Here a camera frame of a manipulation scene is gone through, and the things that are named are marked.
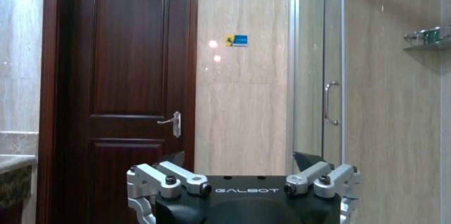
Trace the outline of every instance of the blue sticker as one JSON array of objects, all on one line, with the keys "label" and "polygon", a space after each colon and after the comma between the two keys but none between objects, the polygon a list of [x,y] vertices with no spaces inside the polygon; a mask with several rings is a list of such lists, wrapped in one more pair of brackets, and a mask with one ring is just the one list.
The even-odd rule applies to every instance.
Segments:
[{"label": "blue sticker", "polygon": [[226,37],[225,46],[246,47],[246,35],[230,35]]}]

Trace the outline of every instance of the bolt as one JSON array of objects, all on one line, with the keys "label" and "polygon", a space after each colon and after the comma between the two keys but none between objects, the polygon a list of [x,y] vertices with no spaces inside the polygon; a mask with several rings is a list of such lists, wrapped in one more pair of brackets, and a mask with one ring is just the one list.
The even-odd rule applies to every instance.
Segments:
[{"label": "bolt", "polygon": [[166,181],[166,185],[173,185],[173,184],[176,184],[177,179],[173,175],[166,175],[165,181]]},{"label": "bolt", "polygon": [[210,193],[210,185],[208,183],[204,183],[201,186],[200,186],[200,195],[201,196],[208,196]]},{"label": "bolt", "polygon": [[282,187],[284,193],[286,193],[288,196],[293,196],[296,192],[296,187],[290,183],[286,183]]},{"label": "bolt", "polygon": [[318,182],[324,185],[329,185],[330,184],[330,178],[328,175],[321,175],[321,177],[318,178]]}]

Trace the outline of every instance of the wooden door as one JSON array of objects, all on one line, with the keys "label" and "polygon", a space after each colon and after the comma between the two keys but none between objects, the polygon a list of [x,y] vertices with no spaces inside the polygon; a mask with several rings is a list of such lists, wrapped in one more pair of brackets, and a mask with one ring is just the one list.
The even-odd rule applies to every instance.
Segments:
[{"label": "wooden door", "polygon": [[[125,172],[164,154],[193,166],[189,0],[73,0],[59,223],[134,223]],[[181,113],[181,136],[172,124]]]}]

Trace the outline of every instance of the countertop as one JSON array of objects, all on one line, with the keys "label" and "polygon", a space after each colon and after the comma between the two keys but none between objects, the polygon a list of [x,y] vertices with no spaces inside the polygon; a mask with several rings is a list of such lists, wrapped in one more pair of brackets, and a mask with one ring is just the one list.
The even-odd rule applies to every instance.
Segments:
[{"label": "countertop", "polygon": [[34,155],[0,154],[0,174],[35,164]]}]

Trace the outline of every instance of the silver lever handle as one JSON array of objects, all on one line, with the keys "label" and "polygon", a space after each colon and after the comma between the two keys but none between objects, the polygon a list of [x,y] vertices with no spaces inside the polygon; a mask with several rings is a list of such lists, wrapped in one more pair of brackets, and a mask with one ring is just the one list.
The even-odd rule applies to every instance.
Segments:
[{"label": "silver lever handle", "polygon": [[172,133],[176,138],[180,138],[180,135],[181,135],[181,113],[180,112],[176,111],[170,119],[165,121],[157,121],[156,123],[158,125],[172,123]]},{"label": "silver lever handle", "polygon": [[332,86],[338,86],[340,83],[334,80],[332,80],[324,88],[324,95],[325,95],[325,100],[324,100],[324,119],[328,123],[330,123],[332,125],[337,126],[338,125],[338,121],[337,120],[332,120],[329,118],[329,95],[330,95],[330,87]]}]

